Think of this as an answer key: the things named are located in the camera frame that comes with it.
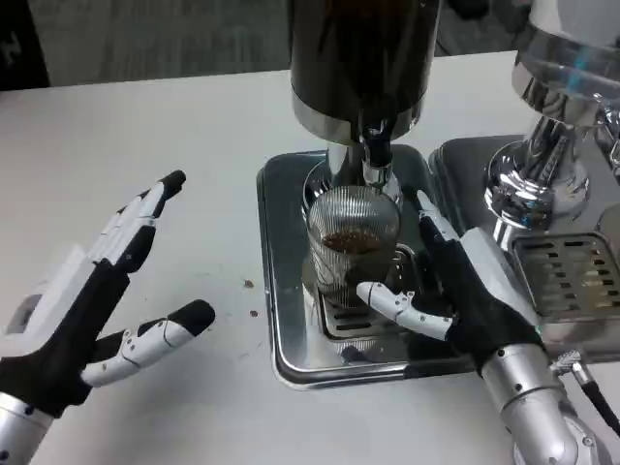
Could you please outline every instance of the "gray carpet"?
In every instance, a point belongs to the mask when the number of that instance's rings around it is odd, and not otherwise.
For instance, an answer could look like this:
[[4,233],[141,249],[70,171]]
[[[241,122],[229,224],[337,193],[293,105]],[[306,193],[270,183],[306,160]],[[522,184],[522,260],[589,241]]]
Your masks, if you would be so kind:
[[[71,85],[285,69],[286,2],[30,0],[30,5],[52,85]],[[461,21],[452,10],[443,13],[439,38],[440,55],[512,44],[494,18]]]

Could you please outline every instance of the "dark coffee container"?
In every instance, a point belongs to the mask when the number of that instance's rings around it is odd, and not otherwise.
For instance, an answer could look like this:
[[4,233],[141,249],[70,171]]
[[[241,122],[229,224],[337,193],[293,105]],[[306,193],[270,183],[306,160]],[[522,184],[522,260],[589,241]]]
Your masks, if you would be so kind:
[[419,118],[441,0],[289,0],[294,111],[325,140],[354,144],[363,112]]

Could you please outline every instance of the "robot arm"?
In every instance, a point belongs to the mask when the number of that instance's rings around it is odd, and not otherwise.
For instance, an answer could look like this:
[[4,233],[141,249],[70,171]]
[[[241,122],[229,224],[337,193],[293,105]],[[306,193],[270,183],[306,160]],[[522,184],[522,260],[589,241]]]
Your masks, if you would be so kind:
[[427,196],[419,193],[418,201],[422,240],[454,308],[452,318],[420,311],[412,293],[394,295],[380,283],[361,283],[357,294],[400,325],[472,357],[514,438],[517,463],[610,464],[605,446],[576,416],[549,369],[538,317],[512,285],[498,246],[480,230],[459,238]]
[[157,362],[214,321],[211,306],[196,300],[97,340],[128,274],[150,252],[156,219],[184,181],[175,171],[117,211],[90,251],[74,246],[15,312],[0,337],[0,462],[28,463],[68,406]]

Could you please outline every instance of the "white table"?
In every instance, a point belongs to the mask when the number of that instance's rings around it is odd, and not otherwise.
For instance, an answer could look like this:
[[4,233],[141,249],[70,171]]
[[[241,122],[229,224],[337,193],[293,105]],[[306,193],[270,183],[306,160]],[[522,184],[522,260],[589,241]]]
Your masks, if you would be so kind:
[[[429,154],[449,139],[525,131],[532,112],[512,92],[512,61],[509,52],[435,60],[423,117],[402,141]],[[68,409],[35,463],[511,463],[475,374],[314,392],[275,379],[256,175],[274,155],[324,146],[296,122],[287,72],[0,94],[0,318],[56,245],[89,245],[114,209],[175,169],[187,183],[106,332],[195,298],[218,314],[192,345]],[[620,365],[593,371],[620,412]],[[569,389],[620,457],[620,442]]]

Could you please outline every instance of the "grate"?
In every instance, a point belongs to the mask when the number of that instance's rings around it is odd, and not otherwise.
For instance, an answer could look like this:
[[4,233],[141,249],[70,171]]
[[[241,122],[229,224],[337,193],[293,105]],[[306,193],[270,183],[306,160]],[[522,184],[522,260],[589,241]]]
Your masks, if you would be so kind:
[[321,298],[325,334],[332,339],[383,336],[403,332],[403,328],[368,306],[341,309]]
[[[386,284],[393,292],[411,289],[413,275],[404,271],[414,266],[414,252],[403,244],[398,244],[396,264],[390,270]],[[358,337],[377,337],[404,332],[404,329],[392,320],[387,319],[371,307],[364,305],[358,308],[339,308],[327,302],[321,295],[319,298],[321,319],[325,335],[331,339],[352,339]]]
[[602,236],[590,232],[520,237],[512,252],[542,316],[620,316],[620,271]]

